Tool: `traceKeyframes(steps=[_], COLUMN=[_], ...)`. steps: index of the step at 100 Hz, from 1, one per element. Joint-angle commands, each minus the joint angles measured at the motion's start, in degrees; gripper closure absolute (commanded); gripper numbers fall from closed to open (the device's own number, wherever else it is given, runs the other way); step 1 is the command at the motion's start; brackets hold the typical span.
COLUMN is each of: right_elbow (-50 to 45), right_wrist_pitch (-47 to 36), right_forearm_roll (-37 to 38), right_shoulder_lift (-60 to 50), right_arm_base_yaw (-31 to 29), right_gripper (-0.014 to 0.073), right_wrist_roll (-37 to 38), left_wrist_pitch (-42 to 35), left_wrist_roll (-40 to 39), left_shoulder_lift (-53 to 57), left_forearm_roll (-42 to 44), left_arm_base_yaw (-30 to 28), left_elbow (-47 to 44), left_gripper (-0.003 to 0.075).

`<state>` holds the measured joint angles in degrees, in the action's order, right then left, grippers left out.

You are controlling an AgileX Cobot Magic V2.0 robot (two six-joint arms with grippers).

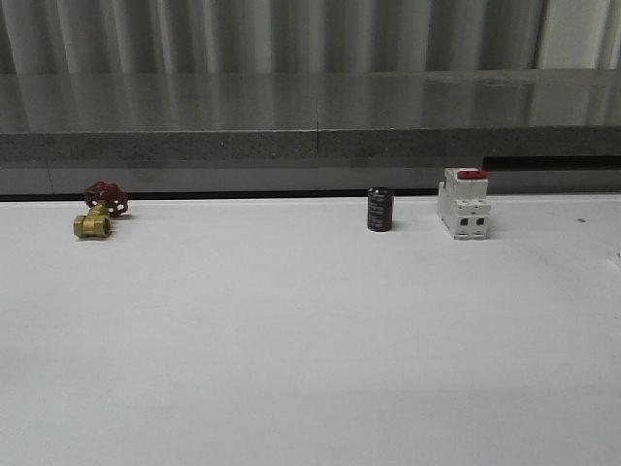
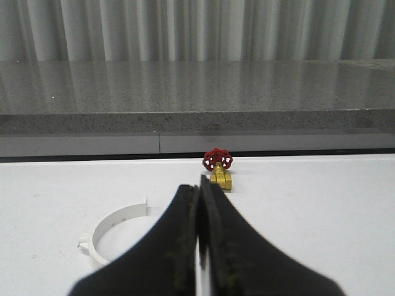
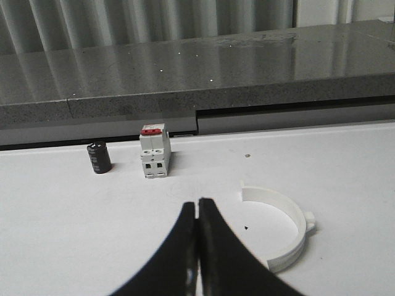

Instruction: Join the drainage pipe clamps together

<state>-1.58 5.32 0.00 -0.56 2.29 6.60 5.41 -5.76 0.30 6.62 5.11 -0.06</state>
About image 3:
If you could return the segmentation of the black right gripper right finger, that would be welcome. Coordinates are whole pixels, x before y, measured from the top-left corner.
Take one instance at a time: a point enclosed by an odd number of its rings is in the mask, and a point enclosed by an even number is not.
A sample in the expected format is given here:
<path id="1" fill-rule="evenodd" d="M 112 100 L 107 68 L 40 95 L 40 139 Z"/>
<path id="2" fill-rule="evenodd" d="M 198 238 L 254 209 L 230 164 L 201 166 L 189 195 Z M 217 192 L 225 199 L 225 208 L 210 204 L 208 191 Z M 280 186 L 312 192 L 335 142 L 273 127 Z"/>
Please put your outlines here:
<path id="1" fill-rule="evenodd" d="M 209 198 L 199 199 L 199 244 L 204 295 L 301 295 L 260 263 Z"/>

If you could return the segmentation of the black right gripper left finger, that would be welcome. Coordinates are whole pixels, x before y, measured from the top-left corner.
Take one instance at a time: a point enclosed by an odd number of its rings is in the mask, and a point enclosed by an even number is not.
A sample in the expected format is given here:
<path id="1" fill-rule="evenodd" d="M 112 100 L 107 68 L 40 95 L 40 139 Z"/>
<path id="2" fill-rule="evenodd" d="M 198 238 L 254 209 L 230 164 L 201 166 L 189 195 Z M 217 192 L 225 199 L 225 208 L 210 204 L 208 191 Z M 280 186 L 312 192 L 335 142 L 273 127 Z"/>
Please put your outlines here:
<path id="1" fill-rule="evenodd" d="M 113 295 L 195 295 L 198 275 L 195 205 L 186 202 L 148 262 Z"/>

